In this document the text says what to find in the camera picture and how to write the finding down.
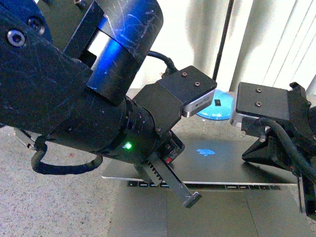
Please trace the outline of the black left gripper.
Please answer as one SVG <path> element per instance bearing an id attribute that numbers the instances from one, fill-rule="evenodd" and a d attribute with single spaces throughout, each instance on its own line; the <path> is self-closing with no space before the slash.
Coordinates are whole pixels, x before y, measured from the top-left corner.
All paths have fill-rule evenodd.
<path id="1" fill-rule="evenodd" d="M 135 163 L 144 182 L 159 186 L 164 181 L 182 205 L 191 208 L 202 195 L 191 193 L 173 169 L 157 153 L 152 153 L 168 139 L 169 130 L 180 120 L 183 103 L 159 83 L 146 85 L 134 99 L 125 101 L 125 122 L 108 146 L 108 157 Z"/>

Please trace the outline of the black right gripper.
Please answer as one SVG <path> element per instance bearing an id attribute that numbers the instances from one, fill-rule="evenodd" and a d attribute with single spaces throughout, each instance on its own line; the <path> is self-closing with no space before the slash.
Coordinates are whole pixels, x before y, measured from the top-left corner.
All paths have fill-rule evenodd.
<path id="1" fill-rule="evenodd" d="M 242 119 L 241 130 L 258 140 L 243 153 L 244 161 L 291 171 L 298 177 L 300 212 L 316 216 L 316 109 L 307 100 L 305 89 L 292 82 L 288 91 L 289 120 L 265 117 Z"/>

